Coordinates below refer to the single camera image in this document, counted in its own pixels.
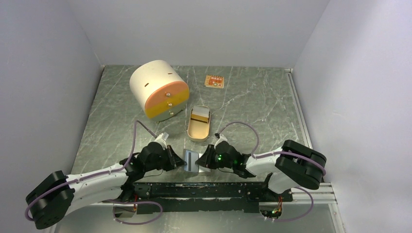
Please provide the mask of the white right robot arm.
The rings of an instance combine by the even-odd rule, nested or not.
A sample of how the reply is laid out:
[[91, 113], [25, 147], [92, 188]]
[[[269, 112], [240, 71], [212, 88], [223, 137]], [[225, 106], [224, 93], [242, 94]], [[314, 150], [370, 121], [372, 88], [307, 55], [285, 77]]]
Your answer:
[[317, 190], [326, 175], [326, 157], [293, 140], [286, 140], [278, 150], [252, 155], [240, 153], [226, 140], [219, 139], [208, 145], [195, 163], [209, 169], [228, 168], [244, 179], [266, 173], [262, 195], [268, 201], [295, 187]]

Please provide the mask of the gold oval tray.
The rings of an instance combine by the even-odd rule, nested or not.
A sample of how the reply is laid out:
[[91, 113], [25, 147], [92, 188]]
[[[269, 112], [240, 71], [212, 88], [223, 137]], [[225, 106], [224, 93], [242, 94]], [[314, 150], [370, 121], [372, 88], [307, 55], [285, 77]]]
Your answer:
[[207, 140], [210, 130], [210, 118], [208, 123], [195, 121], [189, 118], [187, 134], [191, 141], [202, 142]]

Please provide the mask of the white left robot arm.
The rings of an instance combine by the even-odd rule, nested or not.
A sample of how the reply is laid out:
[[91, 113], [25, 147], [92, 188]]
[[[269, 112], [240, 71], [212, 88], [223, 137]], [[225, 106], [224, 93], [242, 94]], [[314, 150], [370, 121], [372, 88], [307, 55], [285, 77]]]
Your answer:
[[27, 220], [38, 230], [48, 228], [71, 212], [101, 201], [124, 204], [135, 199], [134, 183], [152, 170], [170, 171], [186, 165], [170, 145], [150, 142], [120, 162], [83, 174], [56, 171], [26, 197]]

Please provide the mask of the silver credit card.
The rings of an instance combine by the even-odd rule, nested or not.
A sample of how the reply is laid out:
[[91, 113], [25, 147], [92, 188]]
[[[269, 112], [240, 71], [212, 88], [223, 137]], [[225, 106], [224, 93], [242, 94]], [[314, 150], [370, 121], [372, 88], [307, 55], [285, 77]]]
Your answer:
[[186, 166], [186, 171], [192, 172], [192, 173], [198, 173], [199, 172], [199, 166], [196, 164], [196, 161], [199, 158], [199, 153], [195, 151], [186, 151], [185, 155], [185, 160], [187, 162]]

